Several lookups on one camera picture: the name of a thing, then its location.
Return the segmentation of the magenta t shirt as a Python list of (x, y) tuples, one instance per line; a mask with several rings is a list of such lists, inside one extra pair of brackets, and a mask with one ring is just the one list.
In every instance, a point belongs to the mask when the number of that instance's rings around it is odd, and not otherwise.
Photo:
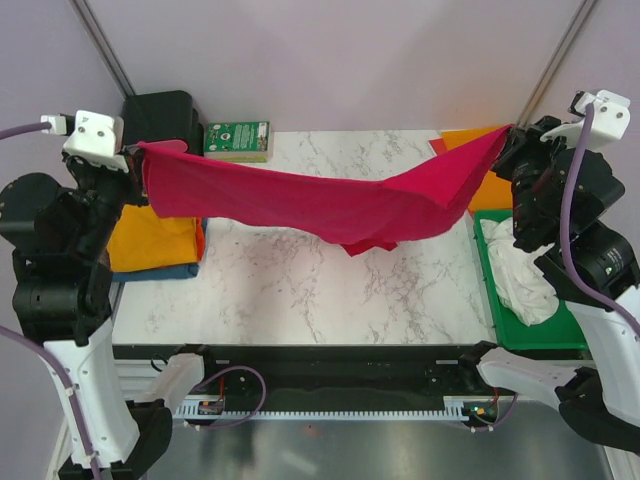
[(293, 228), (340, 245), (351, 256), (447, 232), (476, 191), (464, 194), (470, 174), (452, 152), (370, 181), (243, 166), (144, 142), (138, 146), (144, 152), (144, 187), (158, 216)]

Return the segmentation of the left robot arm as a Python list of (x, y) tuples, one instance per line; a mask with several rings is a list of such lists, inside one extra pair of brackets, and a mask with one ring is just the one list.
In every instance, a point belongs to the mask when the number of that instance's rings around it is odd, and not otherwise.
[(143, 206), (143, 152), (111, 170), (65, 154), (67, 188), (30, 173), (1, 192), (1, 235), (13, 246), (14, 339), (46, 364), (72, 439), (64, 479), (141, 479), (167, 450), (171, 413), (161, 399), (126, 400), (115, 368), (107, 243), (126, 205)]

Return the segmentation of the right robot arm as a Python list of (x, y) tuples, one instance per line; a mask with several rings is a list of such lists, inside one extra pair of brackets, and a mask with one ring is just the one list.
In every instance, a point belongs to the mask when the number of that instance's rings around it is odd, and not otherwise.
[(551, 367), (494, 348), (458, 368), (467, 392), (506, 388), (559, 412), (582, 438), (639, 451), (639, 263), (630, 243), (601, 222), (625, 193), (604, 156), (544, 116), (513, 128), (492, 169), (511, 184), (514, 246), (535, 261), (575, 318), (592, 367)]

